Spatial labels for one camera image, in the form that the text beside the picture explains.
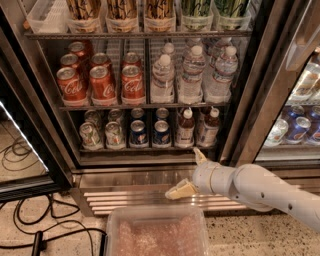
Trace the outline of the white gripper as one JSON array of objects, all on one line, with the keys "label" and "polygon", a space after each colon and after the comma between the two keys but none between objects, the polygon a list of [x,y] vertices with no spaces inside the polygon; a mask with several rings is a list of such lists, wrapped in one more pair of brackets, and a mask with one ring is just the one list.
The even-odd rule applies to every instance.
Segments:
[{"label": "white gripper", "polygon": [[198,164],[192,175],[192,182],[183,179],[176,186],[165,193],[170,200],[191,197],[197,194],[219,194],[223,196],[235,196],[238,194],[234,185],[236,169],[222,166],[217,162],[207,161],[206,156],[199,148],[194,147],[195,161]]}]

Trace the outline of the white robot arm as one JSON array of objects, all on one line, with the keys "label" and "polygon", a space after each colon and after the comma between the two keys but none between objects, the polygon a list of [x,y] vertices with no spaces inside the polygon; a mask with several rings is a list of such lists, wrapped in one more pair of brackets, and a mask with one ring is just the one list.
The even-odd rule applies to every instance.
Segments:
[{"label": "white robot arm", "polygon": [[259,212],[280,210],[320,232],[320,197],[301,190],[256,164],[227,167],[193,149],[197,167],[192,179],[180,181],[165,193],[170,200],[196,194],[219,194]]}]

